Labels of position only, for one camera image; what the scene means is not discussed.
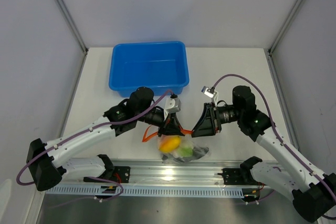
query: transparent plastic bag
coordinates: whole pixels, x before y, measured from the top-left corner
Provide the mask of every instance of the transparent plastic bag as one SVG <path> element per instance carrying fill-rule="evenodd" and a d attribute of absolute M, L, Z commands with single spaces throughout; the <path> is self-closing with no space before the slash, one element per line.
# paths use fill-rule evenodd
<path fill-rule="evenodd" d="M 158 149 L 164 162 L 188 163 L 204 157 L 209 148 L 198 146 L 189 135 L 162 136 L 158 138 Z"/>

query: blue plastic bin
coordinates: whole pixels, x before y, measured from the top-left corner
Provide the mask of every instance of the blue plastic bin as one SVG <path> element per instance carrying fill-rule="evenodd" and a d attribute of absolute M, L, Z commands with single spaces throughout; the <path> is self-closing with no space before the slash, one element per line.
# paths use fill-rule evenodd
<path fill-rule="evenodd" d="M 162 95 L 180 94 L 189 83 L 185 46 L 180 41 L 118 44 L 112 53 L 109 87 L 129 97 L 145 86 Z"/>

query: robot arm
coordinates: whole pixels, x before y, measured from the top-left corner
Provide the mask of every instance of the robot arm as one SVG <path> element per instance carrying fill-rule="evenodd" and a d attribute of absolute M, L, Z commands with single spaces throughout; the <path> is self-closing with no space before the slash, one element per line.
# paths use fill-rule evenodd
<path fill-rule="evenodd" d="M 72 157 L 97 143 L 113 139 L 113 131 L 115 136 L 118 136 L 135 128 L 137 121 L 158 126 L 159 135 L 184 135 L 176 117 L 176 112 L 181 109 L 181 103 L 174 94 L 167 99 L 164 109 L 152 105 L 153 109 L 138 117 L 137 120 L 118 125 L 111 123 L 124 122 L 143 113 L 150 107 L 153 97 L 154 93 L 151 89 L 138 88 L 130 95 L 129 99 L 110 108 L 96 121 L 71 135 L 46 143 L 43 143 L 41 139 L 32 141 L 27 163 L 31 163 L 28 168 L 37 190 L 48 190 L 56 186 L 62 179 L 78 180 L 85 177 L 110 179 L 114 167 L 106 155 L 98 155 L 94 158 Z M 47 153 L 36 159 L 38 155 L 47 150 L 49 150 Z"/>
<path fill-rule="evenodd" d="M 326 185 L 336 193 L 336 175 L 325 174 L 282 135 L 276 135 L 277 128 L 274 126 L 273 129 L 270 118 L 257 110 L 255 96 L 249 87 L 235 87 L 233 104 L 225 106 L 217 106 L 218 92 L 214 88 L 204 87 L 202 92 L 212 98 L 212 103 L 204 104 L 192 137 L 215 135 L 222 130 L 221 124 L 237 122 L 240 130 L 266 149 L 288 173 L 273 169 L 260 158 L 253 157 L 240 165 L 241 169 L 249 170 L 252 179 L 270 186 L 291 200 L 296 211 L 309 222 L 316 221 L 335 206 Z"/>

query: metal frame edge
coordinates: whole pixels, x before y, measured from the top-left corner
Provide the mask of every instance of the metal frame edge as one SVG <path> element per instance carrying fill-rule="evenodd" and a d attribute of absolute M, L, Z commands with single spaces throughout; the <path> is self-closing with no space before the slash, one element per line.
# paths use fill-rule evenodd
<path fill-rule="evenodd" d="M 303 5 L 303 3 L 305 2 L 305 0 L 296 0 L 293 7 L 291 8 L 289 14 L 287 15 L 285 22 L 283 23 L 279 33 L 277 34 L 276 39 L 274 40 L 274 42 L 272 43 L 269 52 L 270 55 L 272 55 L 272 53 L 275 51 L 275 49 L 277 48 L 278 44 L 280 43 L 281 39 L 284 37 L 286 31 L 288 30 L 288 28 L 290 27 L 290 25 L 293 23 L 296 15 L 298 14 L 298 12 L 300 11 L 301 6 Z"/>
<path fill-rule="evenodd" d="M 294 147 L 297 150 L 300 150 L 297 134 L 296 134 L 294 126 L 293 126 L 293 122 L 292 122 L 292 119 L 291 119 L 291 116 L 290 116 L 290 113 L 289 113 L 289 109 L 288 109 L 288 106 L 287 106 L 287 103 L 286 103 L 285 95 L 283 93 L 283 90 L 282 90 L 282 87 L 281 87 L 281 84 L 280 84 L 279 76 L 277 74 L 277 70 L 276 70 L 273 58 L 270 56 L 270 54 L 267 50 L 265 50 L 265 55 L 266 55 L 269 71 L 271 73 L 272 80 L 273 80 L 273 83 L 274 83 L 274 86 L 275 86 L 275 90 L 276 90 L 276 93 L 277 93 L 277 96 L 278 96 L 278 99 L 279 99 L 282 115 L 284 116 L 283 119 L 284 119 L 285 124 L 286 124 L 286 128 L 287 128 L 287 131 L 288 131 L 290 141 L 291 141 L 292 145 L 294 145 Z"/>
<path fill-rule="evenodd" d="M 70 12 L 64 2 L 64 0 L 55 0 L 63 18 L 65 19 L 65 22 L 67 23 L 70 31 L 72 32 L 73 36 L 75 37 L 79 47 L 82 49 L 83 52 L 87 52 L 87 47 L 85 46 L 85 43 L 82 39 L 82 36 L 80 35 L 78 28 L 70 15 Z"/>
<path fill-rule="evenodd" d="M 84 68 L 84 65 L 85 65 L 86 57 L 87 57 L 87 53 L 85 53 L 85 55 L 83 57 L 82 63 L 81 63 L 80 68 L 79 68 L 79 72 L 78 72 L 77 77 L 76 77 L 75 85 L 72 88 L 70 101 L 68 102 L 67 110 L 66 110 L 65 116 L 64 116 L 64 118 L 62 120 L 61 129 L 60 129 L 59 134 L 58 134 L 59 137 L 62 137 L 63 134 L 64 134 L 64 130 L 65 130 L 65 127 L 66 127 L 67 122 L 68 122 L 68 118 L 69 118 L 70 110 L 71 110 L 71 107 L 72 107 L 72 103 L 74 102 L 74 98 L 75 98 L 75 94 L 76 94 L 76 91 L 77 91 L 78 83 L 79 83 L 81 74 L 83 72 L 83 68 Z"/>
<path fill-rule="evenodd" d="M 30 209 L 24 224 L 36 224 L 38 215 L 41 210 L 42 202 L 44 199 L 45 192 L 40 192 L 35 190 L 34 197 L 32 200 L 32 204 L 30 205 Z"/>

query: green object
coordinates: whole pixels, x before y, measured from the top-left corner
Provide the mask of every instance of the green object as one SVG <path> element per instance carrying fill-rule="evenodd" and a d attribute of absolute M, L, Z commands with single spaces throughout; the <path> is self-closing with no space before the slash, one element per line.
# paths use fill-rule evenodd
<path fill-rule="evenodd" d="M 193 155 L 193 149 L 190 147 L 179 147 L 177 153 L 180 157 L 191 157 Z"/>

